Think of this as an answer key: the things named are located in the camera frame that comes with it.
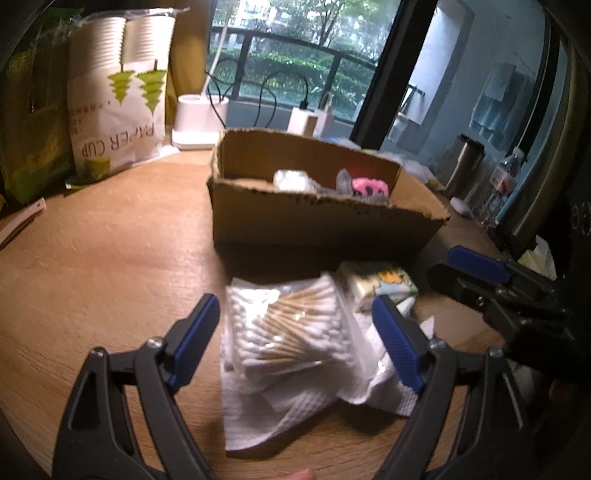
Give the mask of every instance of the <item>blue gripper pad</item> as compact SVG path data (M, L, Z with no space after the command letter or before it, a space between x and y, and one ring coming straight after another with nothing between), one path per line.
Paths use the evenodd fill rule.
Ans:
M420 395L426 384L422 369L429 352L427 337L416 322L406 319L385 295L374 300L372 317L400 380Z
M447 263L458 270L491 283L506 283L511 278L503 261L461 246L450 249L447 253Z
M207 344L211 340L220 318L220 303L215 295L204 295L191 314L177 322L166 336L174 348L170 352L172 367L167 385L175 394L188 385L199 366Z

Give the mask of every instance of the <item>metal screw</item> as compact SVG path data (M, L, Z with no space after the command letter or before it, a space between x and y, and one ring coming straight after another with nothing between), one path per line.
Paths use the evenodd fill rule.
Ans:
M445 346L445 342L439 338L434 338L433 340L429 341L429 348L433 350L440 350L445 348Z
M500 348L491 348L488 354L493 358L503 358L503 350Z
M150 337L146 344L150 348L161 348L164 345L164 339L162 337Z

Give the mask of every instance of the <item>green package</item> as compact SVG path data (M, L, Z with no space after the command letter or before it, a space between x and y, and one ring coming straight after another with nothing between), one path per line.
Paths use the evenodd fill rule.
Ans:
M73 170L66 86L68 34L80 10L50 8L0 76L0 169L9 195L34 200Z

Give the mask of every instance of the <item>white paper towel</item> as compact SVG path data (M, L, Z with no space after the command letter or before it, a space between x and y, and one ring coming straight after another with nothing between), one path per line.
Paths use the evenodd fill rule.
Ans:
M398 307L408 316L413 304L414 297ZM349 391L339 388L341 384L330 365L321 365L287 375L264 392L244 394L233 371L229 335L226 332L222 335L220 369L226 450L244 450L260 445L309 419L338 398L401 416L412 413L417 396L396 375L371 315L358 314L356 319L368 341L382 354L376 374L370 380L357 382Z

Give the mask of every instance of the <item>cotton swab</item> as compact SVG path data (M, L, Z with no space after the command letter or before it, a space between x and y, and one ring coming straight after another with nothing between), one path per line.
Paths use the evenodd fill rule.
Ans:
M228 305L233 345L247 377L249 369L260 377L261 370L276 374L298 364L351 360L344 313L328 275L287 294L229 287Z

